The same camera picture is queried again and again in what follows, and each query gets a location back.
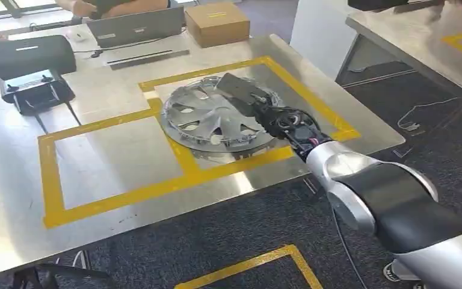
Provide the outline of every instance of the person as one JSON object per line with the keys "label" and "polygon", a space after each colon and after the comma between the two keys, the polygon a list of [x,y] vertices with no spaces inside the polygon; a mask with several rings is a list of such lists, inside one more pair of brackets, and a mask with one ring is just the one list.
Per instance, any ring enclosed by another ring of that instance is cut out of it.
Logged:
{"label": "person", "polygon": [[170,0],[55,0],[63,9],[78,17],[92,19],[116,17],[166,9]]}

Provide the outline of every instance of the white cable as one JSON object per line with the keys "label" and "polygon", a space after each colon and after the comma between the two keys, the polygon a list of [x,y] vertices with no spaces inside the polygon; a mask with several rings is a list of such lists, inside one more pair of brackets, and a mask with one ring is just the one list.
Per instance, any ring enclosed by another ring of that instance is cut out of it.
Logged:
{"label": "white cable", "polygon": [[420,127],[420,124],[418,124],[418,123],[405,122],[405,123],[401,124],[401,122],[402,122],[402,120],[405,119],[405,117],[407,117],[410,113],[412,113],[416,108],[430,107],[430,106],[435,105],[435,104],[444,104],[446,102],[453,101],[455,99],[458,99],[458,98],[451,98],[451,99],[447,99],[446,101],[438,101],[438,102],[433,102],[433,103],[430,103],[430,104],[419,104],[419,105],[414,106],[411,110],[408,110],[408,112],[405,113],[405,115],[402,116],[398,120],[398,128],[404,129],[406,131],[414,131],[415,129],[418,129]]}
{"label": "white cable", "polygon": [[75,267],[75,264],[77,264],[77,259],[82,255],[82,251],[77,252],[77,255],[75,255],[75,258],[73,259],[72,267]]}

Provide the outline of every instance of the white label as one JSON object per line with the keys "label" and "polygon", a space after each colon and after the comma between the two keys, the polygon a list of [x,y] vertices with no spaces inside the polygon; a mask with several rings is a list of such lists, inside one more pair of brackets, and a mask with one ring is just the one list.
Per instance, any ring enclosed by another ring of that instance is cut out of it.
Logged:
{"label": "white label", "polygon": [[29,46],[29,47],[22,47],[22,48],[17,48],[15,49],[16,51],[21,51],[21,50],[29,50],[29,49],[36,49],[38,46]]}
{"label": "white label", "polygon": [[116,34],[112,33],[112,34],[100,35],[100,36],[97,36],[96,38],[102,40],[102,39],[108,39],[108,38],[114,38],[114,37],[116,37]]}
{"label": "white label", "polygon": [[136,28],[134,29],[135,33],[143,33],[146,30],[146,27]]}

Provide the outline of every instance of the black shirt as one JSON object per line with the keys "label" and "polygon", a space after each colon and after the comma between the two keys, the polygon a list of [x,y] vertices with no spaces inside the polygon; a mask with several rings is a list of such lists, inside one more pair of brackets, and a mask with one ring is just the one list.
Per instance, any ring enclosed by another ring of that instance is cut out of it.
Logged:
{"label": "black shirt", "polygon": [[[85,0],[88,3],[91,3],[96,6],[97,11],[91,14],[91,19],[100,19],[102,15],[109,12],[109,10],[120,4],[132,2],[134,0]],[[171,7],[171,0],[167,0],[167,7]]]}

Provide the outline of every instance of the black stand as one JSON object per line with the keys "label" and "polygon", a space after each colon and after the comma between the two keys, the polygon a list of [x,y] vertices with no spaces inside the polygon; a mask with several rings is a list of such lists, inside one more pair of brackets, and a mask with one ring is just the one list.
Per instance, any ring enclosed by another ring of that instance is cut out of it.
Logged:
{"label": "black stand", "polygon": [[[32,284],[33,289],[60,289],[56,280],[56,275],[70,275],[77,278],[91,277],[101,279],[107,284],[107,288],[115,289],[116,285],[112,277],[103,271],[91,269],[89,254],[86,250],[82,251],[81,256],[82,266],[78,268],[72,266],[64,266],[59,264],[39,264],[34,267],[25,268],[15,272],[13,275],[13,285],[10,289],[26,289],[28,284]],[[44,280],[40,281],[38,271],[44,270],[47,272]]]}

